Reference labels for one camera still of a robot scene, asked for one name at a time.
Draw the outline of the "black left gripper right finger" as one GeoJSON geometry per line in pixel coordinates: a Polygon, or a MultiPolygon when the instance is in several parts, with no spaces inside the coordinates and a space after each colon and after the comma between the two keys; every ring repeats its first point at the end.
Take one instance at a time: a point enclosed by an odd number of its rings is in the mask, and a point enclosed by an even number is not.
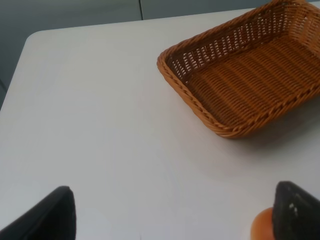
{"type": "Polygon", "coordinates": [[[291,181],[275,189],[272,228],[276,240],[318,240],[320,200],[291,181]]]}

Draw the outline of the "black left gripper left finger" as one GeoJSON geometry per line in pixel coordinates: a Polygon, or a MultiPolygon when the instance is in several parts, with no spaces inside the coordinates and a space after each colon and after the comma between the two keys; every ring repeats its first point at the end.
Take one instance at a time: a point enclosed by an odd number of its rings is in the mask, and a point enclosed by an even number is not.
{"type": "Polygon", "coordinates": [[[77,233],[75,198],[59,186],[25,214],[0,231],[2,240],[74,240],[77,233]]]}

